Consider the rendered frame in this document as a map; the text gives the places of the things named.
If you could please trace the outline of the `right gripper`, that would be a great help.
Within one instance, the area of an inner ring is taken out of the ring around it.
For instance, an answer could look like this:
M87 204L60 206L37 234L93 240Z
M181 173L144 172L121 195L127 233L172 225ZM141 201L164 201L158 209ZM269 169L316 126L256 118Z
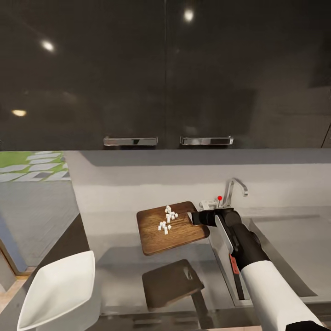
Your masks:
M207 225L207 226L213 226L213 225L210 225L208 220L207 220L207 216L209 214L211 210L203 210L203 211L200 211L198 210L198 212L192 212L192 222L195 226L197 225Z

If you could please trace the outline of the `parer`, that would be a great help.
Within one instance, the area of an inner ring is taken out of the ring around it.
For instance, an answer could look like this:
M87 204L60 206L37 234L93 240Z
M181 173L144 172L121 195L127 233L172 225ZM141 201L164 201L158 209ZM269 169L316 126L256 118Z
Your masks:
M240 272L238 271L236 259L235 259L235 257L232 257L231 254L229 254L229 257L230 257L230 261L231 261L231 265L232 265L232 269L233 269L240 300L244 300L244 293L243 293L243 289L242 289L242 285L241 285L241 281L240 281Z

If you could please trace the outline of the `cutting board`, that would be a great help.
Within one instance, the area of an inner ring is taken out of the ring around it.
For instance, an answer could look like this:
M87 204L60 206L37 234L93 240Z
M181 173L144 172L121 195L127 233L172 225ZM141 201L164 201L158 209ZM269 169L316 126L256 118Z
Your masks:
M166 211L168 207L171 212ZM198 212L190 201L139 211L137 223L144 255L151 256L209 237L207 225L195 226L188 212ZM178 217L169 217L168 222L167 215L170 213L178 214ZM171 229L167 229L168 234L165 234L163 226L161 230L158 229L161 222L165 223L165 227L171 225Z

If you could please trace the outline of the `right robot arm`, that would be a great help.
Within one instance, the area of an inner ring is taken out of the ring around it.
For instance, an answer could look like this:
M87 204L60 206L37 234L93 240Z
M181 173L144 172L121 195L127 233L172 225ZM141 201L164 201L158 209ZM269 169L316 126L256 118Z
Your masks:
M257 235L242 224L233 207L211 210L215 199L201 200L192 212L195 226L218 227L248 289L262 331L331 331L325 328L281 276Z

